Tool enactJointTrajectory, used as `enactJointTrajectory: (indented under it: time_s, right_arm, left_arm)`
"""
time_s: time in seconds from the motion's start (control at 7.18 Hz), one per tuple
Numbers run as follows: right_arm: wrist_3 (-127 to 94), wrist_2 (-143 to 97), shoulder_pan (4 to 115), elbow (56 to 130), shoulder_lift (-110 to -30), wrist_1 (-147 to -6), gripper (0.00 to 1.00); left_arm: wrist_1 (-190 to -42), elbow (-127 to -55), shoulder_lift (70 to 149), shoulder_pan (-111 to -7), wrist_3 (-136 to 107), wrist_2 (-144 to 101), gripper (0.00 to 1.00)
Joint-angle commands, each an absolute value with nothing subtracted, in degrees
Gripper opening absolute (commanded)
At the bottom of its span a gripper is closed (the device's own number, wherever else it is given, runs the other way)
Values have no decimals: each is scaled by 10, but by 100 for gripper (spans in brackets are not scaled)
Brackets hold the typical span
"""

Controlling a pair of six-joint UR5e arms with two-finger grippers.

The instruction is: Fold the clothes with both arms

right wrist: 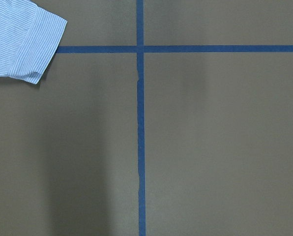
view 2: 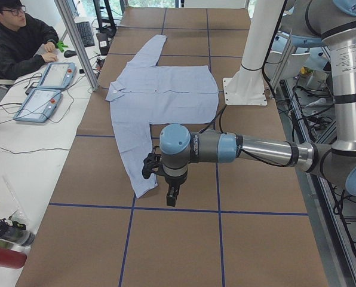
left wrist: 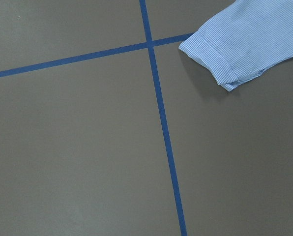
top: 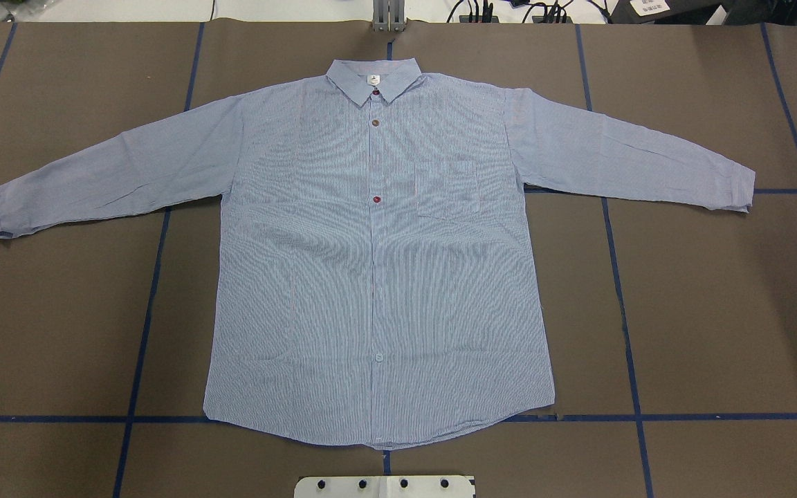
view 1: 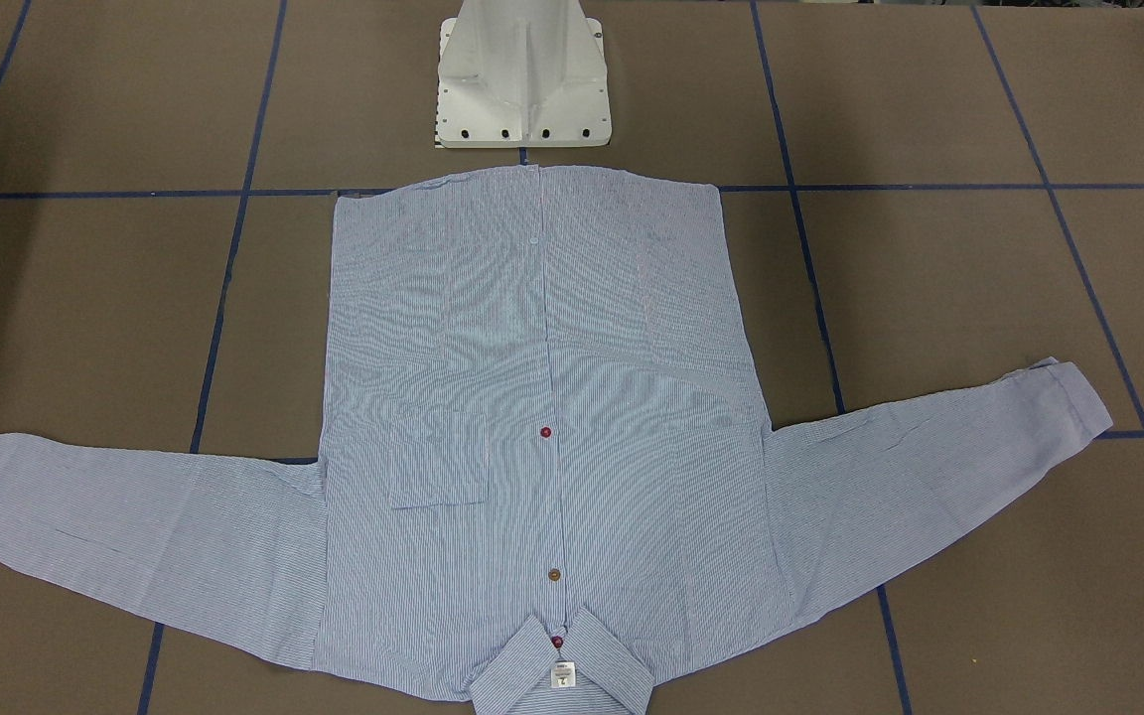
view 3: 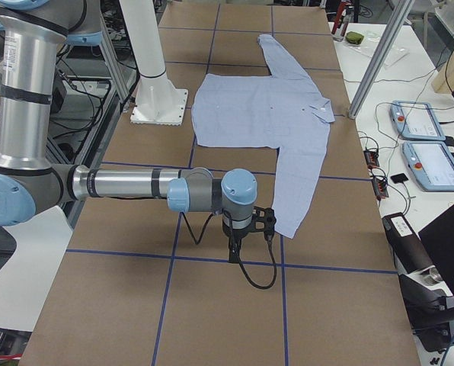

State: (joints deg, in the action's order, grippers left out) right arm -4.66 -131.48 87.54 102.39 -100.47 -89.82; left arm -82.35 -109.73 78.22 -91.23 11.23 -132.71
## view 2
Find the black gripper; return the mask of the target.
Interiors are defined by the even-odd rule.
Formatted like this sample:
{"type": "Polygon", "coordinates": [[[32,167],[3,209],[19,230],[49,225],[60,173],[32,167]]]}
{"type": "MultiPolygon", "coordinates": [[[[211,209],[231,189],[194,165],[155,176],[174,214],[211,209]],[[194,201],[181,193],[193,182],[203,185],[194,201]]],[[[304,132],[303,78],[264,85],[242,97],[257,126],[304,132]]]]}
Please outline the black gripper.
{"type": "Polygon", "coordinates": [[[166,195],[167,206],[175,207],[177,202],[177,197],[179,195],[179,187],[185,183],[186,174],[179,176],[165,175],[165,181],[169,184],[168,192],[166,195]]]}

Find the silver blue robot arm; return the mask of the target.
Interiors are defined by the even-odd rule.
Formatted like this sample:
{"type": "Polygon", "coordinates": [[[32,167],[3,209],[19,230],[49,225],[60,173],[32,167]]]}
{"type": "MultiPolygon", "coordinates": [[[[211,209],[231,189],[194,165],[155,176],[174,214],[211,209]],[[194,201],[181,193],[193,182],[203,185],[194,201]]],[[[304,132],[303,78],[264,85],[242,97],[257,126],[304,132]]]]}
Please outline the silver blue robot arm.
{"type": "Polygon", "coordinates": [[[296,26],[319,37],[330,50],[336,140],[330,144],[276,142],[216,130],[191,133],[171,124],[159,137],[158,174],[168,183],[174,206],[188,164],[230,163],[236,158],[296,167],[356,196],[356,1],[298,2],[296,26]]]}

